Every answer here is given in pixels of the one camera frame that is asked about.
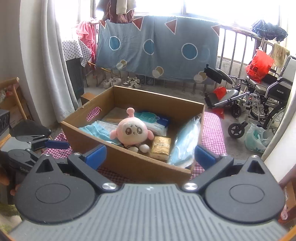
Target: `wet wipes package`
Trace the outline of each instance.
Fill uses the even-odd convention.
[[[147,129],[151,130],[154,134],[162,137],[166,136],[170,121],[165,116],[156,115],[151,112],[135,112],[134,115],[143,121]]]

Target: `white sneaker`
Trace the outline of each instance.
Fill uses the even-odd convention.
[[[133,81],[135,81],[138,85],[140,84],[140,80],[137,79],[137,77],[132,78]]]
[[[132,81],[130,86],[128,86],[128,88],[131,88],[131,89],[139,89],[141,88],[141,85],[138,84],[136,81]]]
[[[114,85],[121,85],[121,79],[120,78],[113,78],[113,80],[111,81],[111,86]]]
[[[105,89],[108,89],[108,88],[111,87],[111,82],[112,82],[112,80],[113,80],[113,79],[110,78],[110,79],[104,81],[104,88],[105,88]]]
[[[130,77],[128,77],[127,81],[122,83],[122,85],[125,87],[129,87],[131,85],[131,82],[132,82],[132,79]]]

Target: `brown hanging clothing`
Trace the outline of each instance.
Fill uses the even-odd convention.
[[[104,16],[102,20],[106,21],[110,19],[112,23],[131,23],[134,17],[134,9],[125,14],[116,14],[117,0],[100,0],[97,6],[97,10],[103,11]]]

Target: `pink checkered cloth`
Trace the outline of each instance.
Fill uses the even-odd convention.
[[[205,112],[203,118],[204,118],[204,126],[202,131],[201,144],[217,155],[225,154],[226,149],[225,149],[224,137],[223,137],[222,127],[221,127],[219,117],[216,114]],[[55,140],[67,141],[67,138],[64,132],[61,132],[55,138]],[[72,148],[70,147],[67,150],[47,149],[44,153],[51,154],[54,158],[66,158],[72,153]],[[204,171],[205,170],[198,163],[196,163],[194,166],[194,171],[192,173],[191,178],[196,177],[197,175],[201,174]],[[132,180],[129,180],[106,168],[99,168],[98,172],[118,185],[121,185],[123,183],[133,182]]]
[[[93,118],[95,118],[99,113],[101,112],[101,108],[100,107],[96,107],[94,108],[86,117],[87,121],[91,121]]]

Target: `hand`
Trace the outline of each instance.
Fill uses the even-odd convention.
[[[4,168],[0,167],[0,183],[2,183],[5,186],[9,185],[9,178],[7,177],[6,171]],[[15,189],[10,190],[10,194],[12,196],[15,195],[17,189],[19,188],[20,184],[15,186]]]

